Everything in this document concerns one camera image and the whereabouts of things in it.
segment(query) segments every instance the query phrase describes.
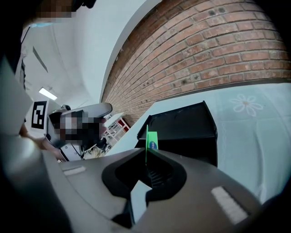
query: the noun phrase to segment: brick wall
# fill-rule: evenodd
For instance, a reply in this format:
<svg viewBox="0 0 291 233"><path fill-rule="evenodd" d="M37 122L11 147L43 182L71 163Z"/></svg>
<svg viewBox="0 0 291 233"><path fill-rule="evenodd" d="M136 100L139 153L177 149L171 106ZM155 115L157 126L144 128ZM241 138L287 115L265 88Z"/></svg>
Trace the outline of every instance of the brick wall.
<svg viewBox="0 0 291 233"><path fill-rule="evenodd" d="M129 125L157 100L231 82L288 78L291 63L251 0L164 0L123 45L102 97Z"/></svg>

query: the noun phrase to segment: ceiling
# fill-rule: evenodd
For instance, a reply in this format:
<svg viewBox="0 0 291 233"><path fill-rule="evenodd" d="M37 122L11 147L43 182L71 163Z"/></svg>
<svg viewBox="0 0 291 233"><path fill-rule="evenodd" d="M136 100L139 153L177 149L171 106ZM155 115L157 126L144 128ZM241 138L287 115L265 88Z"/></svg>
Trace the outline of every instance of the ceiling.
<svg viewBox="0 0 291 233"><path fill-rule="evenodd" d="M71 18L66 22L29 29L22 53L26 54L26 91L34 101L43 87L58 97L56 102L59 105L70 104L71 108L76 108L93 104L77 64L74 24L75 18Z"/></svg>

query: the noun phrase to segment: white wall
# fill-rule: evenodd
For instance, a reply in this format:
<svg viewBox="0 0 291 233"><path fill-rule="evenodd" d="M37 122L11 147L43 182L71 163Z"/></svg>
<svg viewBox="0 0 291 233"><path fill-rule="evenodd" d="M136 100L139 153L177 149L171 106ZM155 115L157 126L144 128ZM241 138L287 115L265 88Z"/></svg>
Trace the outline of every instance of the white wall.
<svg viewBox="0 0 291 233"><path fill-rule="evenodd" d="M140 20L161 0L97 0L77 11L75 42L84 85L100 102L112 65Z"/></svg>

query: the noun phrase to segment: person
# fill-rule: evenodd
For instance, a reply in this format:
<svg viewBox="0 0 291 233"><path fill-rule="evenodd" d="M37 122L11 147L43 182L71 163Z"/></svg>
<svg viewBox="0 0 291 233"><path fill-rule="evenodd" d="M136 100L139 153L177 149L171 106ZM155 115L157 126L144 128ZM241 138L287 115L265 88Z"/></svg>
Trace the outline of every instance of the person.
<svg viewBox="0 0 291 233"><path fill-rule="evenodd" d="M4 24L3 45L0 48L0 60L4 57L15 73L15 77L25 88L25 65L21 58L21 36L25 28L30 25L44 26L54 22L57 18L67 18L78 8L87 6L92 8L96 0L20 0L16 2L5 1L2 9L10 10L11 15L15 15L17 20ZM20 136L33 140L40 149L51 151L57 159L63 157L60 150L53 147L48 140L31 136L23 123Z"/></svg>

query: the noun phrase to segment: blue logo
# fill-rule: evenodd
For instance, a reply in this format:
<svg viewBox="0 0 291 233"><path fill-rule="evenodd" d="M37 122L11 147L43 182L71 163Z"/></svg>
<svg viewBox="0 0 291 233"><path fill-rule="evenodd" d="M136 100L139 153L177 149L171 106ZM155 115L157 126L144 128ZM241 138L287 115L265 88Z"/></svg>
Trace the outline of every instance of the blue logo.
<svg viewBox="0 0 291 233"><path fill-rule="evenodd" d="M150 142L150 148L157 149L158 147L156 146L156 144L154 142Z"/></svg>

